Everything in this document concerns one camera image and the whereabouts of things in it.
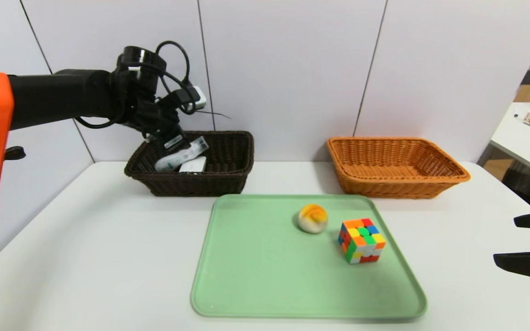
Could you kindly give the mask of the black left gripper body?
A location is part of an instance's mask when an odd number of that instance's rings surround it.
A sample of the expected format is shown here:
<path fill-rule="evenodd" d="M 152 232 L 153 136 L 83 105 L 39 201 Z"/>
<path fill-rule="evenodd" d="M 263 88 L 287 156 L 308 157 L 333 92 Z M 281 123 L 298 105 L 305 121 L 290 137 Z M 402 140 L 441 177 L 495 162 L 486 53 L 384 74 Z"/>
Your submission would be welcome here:
<path fill-rule="evenodd" d="M 156 119 L 150 121 L 149 136 L 151 142 L 164 150 L 171 147 L 190 148 L 177 111 L 158 111 Z"/>

